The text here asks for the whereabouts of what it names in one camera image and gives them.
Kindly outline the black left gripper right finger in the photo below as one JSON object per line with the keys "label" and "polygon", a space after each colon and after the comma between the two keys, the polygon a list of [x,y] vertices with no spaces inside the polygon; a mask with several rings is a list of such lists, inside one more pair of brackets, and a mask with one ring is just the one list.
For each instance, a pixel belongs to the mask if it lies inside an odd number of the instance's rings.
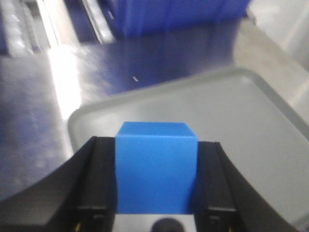
{"label": "black left gripper right finger", "polygon": [[228,158],[219,142],[198,142],[192,208],[198,232],[294,232]]}

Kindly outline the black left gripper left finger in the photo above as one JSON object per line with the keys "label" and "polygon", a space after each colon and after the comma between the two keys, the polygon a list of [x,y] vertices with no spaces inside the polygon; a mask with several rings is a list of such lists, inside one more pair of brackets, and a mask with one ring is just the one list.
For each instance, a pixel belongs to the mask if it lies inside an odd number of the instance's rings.
{"label": "black left gripper left finger", "polygon": [[110,232],[117,208],[115,139],[91,137],[67,162],[1,201],[3,232]]}

